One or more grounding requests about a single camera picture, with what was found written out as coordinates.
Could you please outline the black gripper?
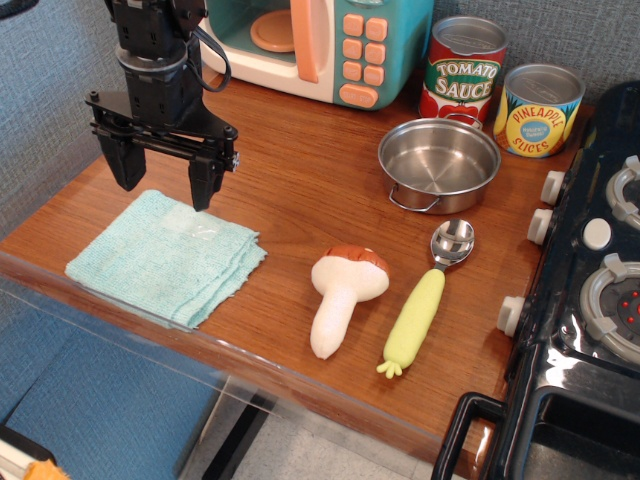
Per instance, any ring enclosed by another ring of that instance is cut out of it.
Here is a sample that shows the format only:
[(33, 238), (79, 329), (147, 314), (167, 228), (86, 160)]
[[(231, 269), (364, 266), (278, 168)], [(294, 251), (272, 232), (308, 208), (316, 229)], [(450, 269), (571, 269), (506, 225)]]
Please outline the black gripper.
[(186, 160), (196, 211), (209, 208), (224, 173), (239, 164), (237, 129), (204, 105), (203, 93), (215, 88), (202, 77), (200, 40), (194, 35), (156, 59), (117, 47), (127, 90), (92, 91), (86, 97), (93, 133), (116, 183), (125, 191), (138, 185), (147, 150)]

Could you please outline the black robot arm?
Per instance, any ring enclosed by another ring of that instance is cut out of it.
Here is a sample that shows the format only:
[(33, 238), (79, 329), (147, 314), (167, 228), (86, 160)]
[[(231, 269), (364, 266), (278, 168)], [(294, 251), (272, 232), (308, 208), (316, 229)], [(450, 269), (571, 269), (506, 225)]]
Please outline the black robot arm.
[(225, 173), (239, 155), (235, 127), (214, 115), (203, 93), (201, 48), (220, 58), (222, 47), (200, 26), (208, 15), (202, 1), (109, 1), (117, 27), (118, 63), (124, 92), (93, 91), (92, 129), (117, 184), (133, 190), (146, 173), (148, 150), (188, 161), (192, 204), (208, 209)]

